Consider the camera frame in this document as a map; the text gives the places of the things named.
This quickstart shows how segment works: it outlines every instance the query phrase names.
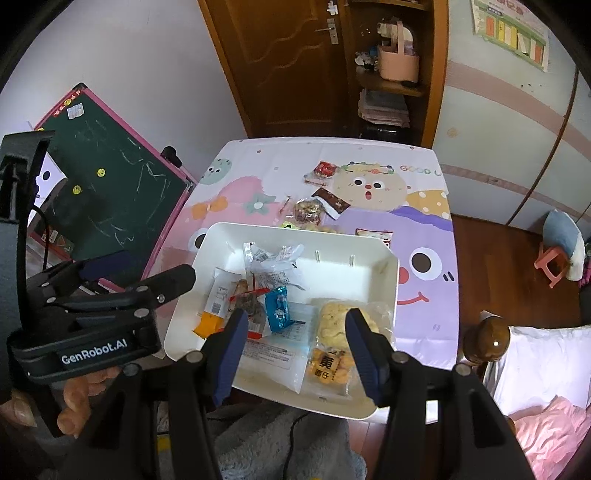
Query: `wall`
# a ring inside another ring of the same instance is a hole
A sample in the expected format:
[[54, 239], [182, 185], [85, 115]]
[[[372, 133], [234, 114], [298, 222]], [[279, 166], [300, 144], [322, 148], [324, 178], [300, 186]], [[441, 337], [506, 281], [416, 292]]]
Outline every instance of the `wall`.
[[[567, 111], [575, 65], [550, 34], [548, 72], [473, 33], [470, 0], [450, 0], [449, 62], [434, 150], [453, 213], [507, 223], [534, 184]], [[589, 88], [579, 77], [548, 170], [510, 225], [537, 229], [559, 208], [591, 233]]]
[[79, 82], [197, 178], [246, 138], [196, 0], [74, 0], [0, 94], [0, 135], [35, 125]]

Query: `printed tablecloth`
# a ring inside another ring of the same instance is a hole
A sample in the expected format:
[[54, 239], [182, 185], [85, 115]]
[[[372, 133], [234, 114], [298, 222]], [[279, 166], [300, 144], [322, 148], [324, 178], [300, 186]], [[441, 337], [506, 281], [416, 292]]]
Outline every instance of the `printed tablecloth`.
[[[325, 225], [352, 235], [358, 228], [393, 232], [391, 250], [400, 261], [396, 348], [450, 369], [459, 325], [456, 247], [447, 187], [432, 150], [343, 138], [229, 142], [180, 212], [152, 274], [192, 264], [214, 223], [273, 225], [287, 196], [305, 198], [317, 189], [303, 177], [320, 160], [341, 167], [327, 189], [351, 204]], [[158, 310], [162, 340], [175, 305]]]

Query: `pink board frame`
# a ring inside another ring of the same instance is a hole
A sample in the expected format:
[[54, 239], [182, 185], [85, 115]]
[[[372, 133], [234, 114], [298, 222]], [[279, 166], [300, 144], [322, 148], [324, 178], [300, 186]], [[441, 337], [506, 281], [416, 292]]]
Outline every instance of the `pink board frame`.
[[[195, 179], [191, 175], [189, 175], [189, 173], [186, 173], [185, 171], [180, 170], [179, 168], [175, 167], [170, 162], [168, 162], [166, 159], [162, 158], [160, 156], [160, 152], [158, 152], [152, 145], [150, 145], [139, 133], [137, 133], [133, 128], [131, 128], [131, 126], [127, 122], [125, 122], [125, 120], [123, 120], [119, 115], [117, 115], [117, 113], [115, 113], [105, 102], [103, 102], [103, 100], [101, 100], [100, 98], [98, 98], [98, 96], [96, 96], [96, 94], [94, 92], [92, 92], [86, 86], [85, 87], [82, 87], [82, 88], [75, 87], [74, 89], [72, 89], [71, 91], [69, 91], [67, 94], [65, 94], [62, 97], [62, 99], [59, 102], [57, 102], [52, 107], [52, 109], [49, 110], [47, 112], [47, 114], [37, 123], [37, 125], [35, 126], [35, 130], [39, 129], [43, 125], [43, 123], [50, 116], [52, 116], [52, 114], [56, 110], [58, 110], [60, 107], [63, 107], [64, 106], [65, 101], [68, 100], [71, 97], [72, 92], [75, 92], [75, 91], [78, 91], [78, 90], [80, 90], [80, 95], [83, 93], [88, 98], [90, 98], [92, 101], [94, 101], [94, 103], [96, 103], [98, 106], [100, 106], [129, 135], [131, 135], [135, 140], [137, 140], [154, 157], [156, 157], [157, 159], [159, 159], [177, 177], [179, 177], [182, 180], [190, 180], [193, 183], [193, 185], [190, 188], [187, 188], [183, 192], [183, 194], [178, 198], [177, 204], [175, 205], [172, 213], [170, 214], [170, 217], [168, 217], [168, 220], [164, 224], [164, 228], [162, 229], [162, 232], [160, 232], [160, 236], [158, 237], [158, 240], [156, 241], [156, 244], [154, 245], [154, 249], [152, 250], [152, 253], [150, 255], [150, 258], [148, 259], [148, 263], [146, 264], [146, 266], [144, 268], [144, 271], [142, 273], [142, 280], [143, 280], [144, 278], [146, 278], [150, 274], [150, 271], [152, 270], [152, 267], [154, 266], [154, 262], [156, 262], [156, 257], [158, 256], [158, 253], [160, 252], [160, 249], [162, 248], [162, 245], [164, 243], [164, 240], [166, 239], [166, 236], [168, 235], [168, 232], [172, 228], [174, 221], [177, 219], [178, 214], [180, 213], [180, 211], [183, 208], [184, 204], [187, 202], [187, 199], [191, 195], [191, 192], [192, 192], [193, 188], [195, 187], [195, 185], [197, 184], [197, 182], [195, 181]], [[31, 235], [31, 237], [34, 240], [36, 240], [39, 244], [43, 245], [43, 242], [42, 242], [41, 237], [39, 235], [33, 234], [33, 235]], [[63, 254], [58, 254], [58, 252], [57, 252], [56, 249], [52, 249], [52, 251], [55, 254], [57, 254], [60, 258], [63, 258]], [[101, 282], [100, 283], [103, 284], [105, 287], [110, 288], [112, 290], [115, 290], [115, 291], [123, 291], [123, 289], [120, 286], [117, 286], [113, 282], [110, 282], [109, 280], [106, 280], [104, 278], [101, 279]]]

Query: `pink basket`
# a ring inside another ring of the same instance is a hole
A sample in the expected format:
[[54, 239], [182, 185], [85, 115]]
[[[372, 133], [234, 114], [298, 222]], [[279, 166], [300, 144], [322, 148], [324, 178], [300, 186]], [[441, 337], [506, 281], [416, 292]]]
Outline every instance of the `pink basket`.
[[378, 46], [379, 74], [385, 80], [418, 81], [418, 57], [404, 54], [404, 29], [397, 22], [398, 52], [394, 47]]

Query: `pink blanket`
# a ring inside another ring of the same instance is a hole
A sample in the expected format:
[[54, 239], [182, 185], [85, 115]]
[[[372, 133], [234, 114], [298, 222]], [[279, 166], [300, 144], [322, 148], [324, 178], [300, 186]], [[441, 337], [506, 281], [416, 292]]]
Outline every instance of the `pink blanket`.
[[591, 427], [591, 407], [555, 397], [538, 415], [515, 420], [515, 434], [536, 480], [554, 480], [572, 458]]

